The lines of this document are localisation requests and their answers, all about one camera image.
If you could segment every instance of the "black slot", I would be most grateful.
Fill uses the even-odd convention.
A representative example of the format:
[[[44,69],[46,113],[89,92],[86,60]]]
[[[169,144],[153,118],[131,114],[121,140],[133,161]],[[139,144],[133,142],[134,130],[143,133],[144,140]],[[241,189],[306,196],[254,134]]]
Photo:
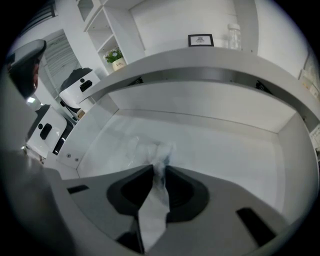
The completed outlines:
[[[72,125],[72,123],[67,120],[66,120],[66,127],[60,137],[60,139],[58,140],[57,144],[55,145],[52,153],[54,153],[55,155],[58,155],[60,149],[62,148],[62,145],[65,143],[67,137],[69,136],[69,134],[71,133],[71,131],[73,130],[74,126]]]
[[[43,127],[42,131],[40,132],[40,137],[41,139],[45,140],[48,136],[48,134],[50,133],[52,129],[51,124],[46,123],[45,126]]]
[[[236,213],[259,246],[265,245],[276,237],[275,233],[252,209],[242,208]]]
[[[146,166],[113,183],[107,189],[107,199],[118,213],[137,216],[152,188],[153,178],[153,166]],[[209,192],[205,185],[171,166],[165,169],[165,187],[170,206],[167,223],[191,221],[209,202]]]
[[[137,217],[134,218],[130,231],[121,235],[116,241],[139,254],[145,253]]]
[[[259,80],[256,81],[255,88],[257,88],[260,91],[263,91],[263,92],[266,92],[268,94],[273,95],[271,93],[271,91],[262,82],[260,82]]]
[[[79,185],[67,188],[70,194],[78,193],[84,190],[88,190],[89,188],[86,185]]]
[[[85,81],[83,84],[80,85],[81,92],[84,92],[86,89],[88,89],[90,86],[92,86],[92,82],[90,80]]]

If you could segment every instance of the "white panel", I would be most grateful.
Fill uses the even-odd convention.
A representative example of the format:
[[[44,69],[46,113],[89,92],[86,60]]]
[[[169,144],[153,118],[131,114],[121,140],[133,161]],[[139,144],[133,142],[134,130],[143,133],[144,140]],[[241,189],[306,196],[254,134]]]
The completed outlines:
[[[39,124],[42,124],[43,127],[45,127],[46,124],[50,124],[52,129],[49,131],[47,137],[42,139],[40,137],[42,129],[36,127],[31,138],[27,141],[27,145],[40,156],[46,158],[48,152],[53,152],[55,149],[60,137],[66,129],[67,121],[50,106]]]
[[[309,132],[299,114],[278,134],[285,166],[283,214],[289,223],[308,213],[317,198],[319,167]]]
[[[278,133],[295,111],[278,99],[238,85],[169,81],[111,92],[119,109],[182,113],[217,118]]]
[[[176,146],[172,166],[235,182],[281,210],[278,201],[284,195],[278,188],[285,184],[278,180],[284,168],[277,135],[214,118],[120,109],[91,144],[77,171],[82,178],[147,164],[141,156],[143,146],[168,142]]]
[[[299,77],[308,43],[291,18],[271,0],[255,0],[259,26],[258,56]]]
[[[131,13],[146,55],[186,48],[192,34],[212,34],[214,45],[223,47],[227,25],[237,23],[233,0],[146,0]]]
[[[127,64],[145,57],[135,21],[128,10],[103,7],[115,39]]]
[[[43,164],[44,167],[57,170],[63,180],[78,179],[79,175],[77,170],[58,162],[57,157],[58,156],[52,152],[48,152]]]
[[[117,110],[109,95],[103,96],[73,128],[62,145],[57,160],[76,169],[91,143]]]

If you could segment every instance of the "white tissue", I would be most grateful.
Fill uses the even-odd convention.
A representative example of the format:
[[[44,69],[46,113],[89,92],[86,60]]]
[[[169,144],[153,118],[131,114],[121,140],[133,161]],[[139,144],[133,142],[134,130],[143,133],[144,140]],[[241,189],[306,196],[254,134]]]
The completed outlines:
[[[166,189],[165,169],[175,147],[171,144],[148,145],[147,160],[153,165],[152,188],[138,211],[139,227],[144,251],[148,252],[166,231],[170,212]]]

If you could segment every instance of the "potted plant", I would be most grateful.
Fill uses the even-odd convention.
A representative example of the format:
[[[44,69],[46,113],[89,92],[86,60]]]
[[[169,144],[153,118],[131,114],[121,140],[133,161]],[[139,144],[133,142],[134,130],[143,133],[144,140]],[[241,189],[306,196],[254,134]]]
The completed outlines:
[[[106,60],[106,62],[112,63],[112,67],[114,71],[119,70],[127,65],[119,47],[110,50],[103,57]]]

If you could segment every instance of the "black handle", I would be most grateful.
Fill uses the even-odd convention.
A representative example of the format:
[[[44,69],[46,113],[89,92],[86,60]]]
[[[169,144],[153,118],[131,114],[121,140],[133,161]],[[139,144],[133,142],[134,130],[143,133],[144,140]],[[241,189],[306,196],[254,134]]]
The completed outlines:
[[[90,80],[84,82],[80,85],[81,92],[84,92],[86,89],[88,89],[90,86],[92,86],[92,82]]]
[[[48,136],[48,134],[50,133],[52,129],[51,124],[46,123],[45,126],[43,127],[42,131],[40,132],[40,137],[41,139],[45,140]]]

